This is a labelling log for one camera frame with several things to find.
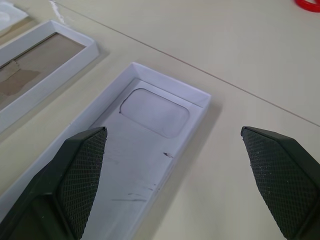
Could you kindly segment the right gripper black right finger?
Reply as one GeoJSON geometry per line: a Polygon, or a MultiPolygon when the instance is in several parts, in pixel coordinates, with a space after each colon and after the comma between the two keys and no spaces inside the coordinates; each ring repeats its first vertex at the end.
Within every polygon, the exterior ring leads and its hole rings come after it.
{"type": "Polygon", "coordinates": [[[320,240],[320,163],[295,139],[244,126],[254,179],[286,240],[320,240]]]}

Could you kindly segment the white item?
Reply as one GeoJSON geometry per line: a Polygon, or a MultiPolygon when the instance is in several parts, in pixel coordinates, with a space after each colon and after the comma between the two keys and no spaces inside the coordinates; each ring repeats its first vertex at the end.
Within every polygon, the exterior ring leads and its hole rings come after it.
{"type": "Polygon", "coordinates": [[[13,3],[0,1],[0,37],[28,16],[26,12],[15,7],[13,3]]]}

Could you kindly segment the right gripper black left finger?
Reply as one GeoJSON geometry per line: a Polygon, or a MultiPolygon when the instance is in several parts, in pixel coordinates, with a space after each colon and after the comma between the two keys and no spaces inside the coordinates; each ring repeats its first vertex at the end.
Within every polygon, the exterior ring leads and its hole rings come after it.
{"type": "Polygon", "coordinates": [[[81,240],[97,194],[108,131],[66,139],[0,223],[0,240],[81,240]]]}

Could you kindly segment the white box base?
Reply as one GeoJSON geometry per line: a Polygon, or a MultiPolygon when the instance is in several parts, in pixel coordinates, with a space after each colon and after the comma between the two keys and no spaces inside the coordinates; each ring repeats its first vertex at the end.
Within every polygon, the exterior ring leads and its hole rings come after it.
{"type": "Polygon", "coordinates": [[[0,194],[0,223],[66,139],[106,127],[99,185],[81,240],[132,240],[210,100],[206,92],[131,63],[0,194]]]}

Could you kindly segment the red handled scissors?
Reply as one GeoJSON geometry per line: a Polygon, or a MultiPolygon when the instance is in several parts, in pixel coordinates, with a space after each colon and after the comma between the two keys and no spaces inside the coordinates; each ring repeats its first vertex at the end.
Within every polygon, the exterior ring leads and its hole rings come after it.
{"type": "Polygon", "coordinates": [[[294,0],[294,2],[306,11],[320,13],[320,0],[294,0]]]}

